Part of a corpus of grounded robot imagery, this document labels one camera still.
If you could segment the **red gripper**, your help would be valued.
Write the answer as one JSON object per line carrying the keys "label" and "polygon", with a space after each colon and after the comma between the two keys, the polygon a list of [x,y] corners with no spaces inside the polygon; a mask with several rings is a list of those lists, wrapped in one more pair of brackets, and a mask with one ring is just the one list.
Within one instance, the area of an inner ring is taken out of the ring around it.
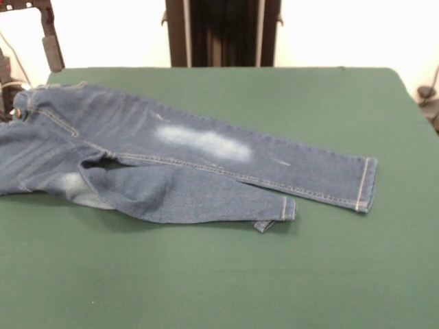
{"label": "red gripper", "polygon": [[59,73],[65,68],[65,65],[54,25],[54,11],[51,1],[0,0],[1,12],[31,8],[36,8],[40,11],[44,32],[42,42],[49,69],[52,73]]}

